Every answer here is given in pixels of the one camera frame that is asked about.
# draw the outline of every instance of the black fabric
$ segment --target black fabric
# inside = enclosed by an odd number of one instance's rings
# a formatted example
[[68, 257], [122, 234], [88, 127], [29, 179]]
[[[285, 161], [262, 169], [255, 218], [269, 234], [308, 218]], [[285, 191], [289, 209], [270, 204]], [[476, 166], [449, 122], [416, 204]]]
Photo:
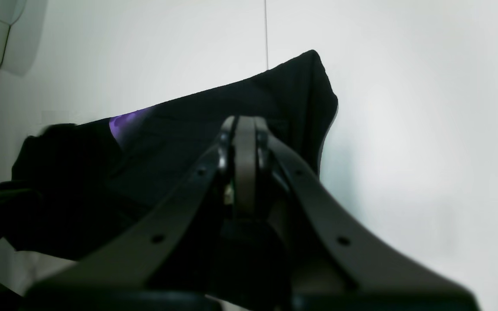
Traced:
[[80, 259], [158, 203], [231, 115], [263, 116], [318, 173], [336, 109], [320, 58], [308, 51], [249, 79], [154, 106], [125, 149], [109, 119], [51, 126], [25, 140], [12, 171], [14, 181], [42, 193], [43, 209], [13, 215], [6, 238], [18, 250]]

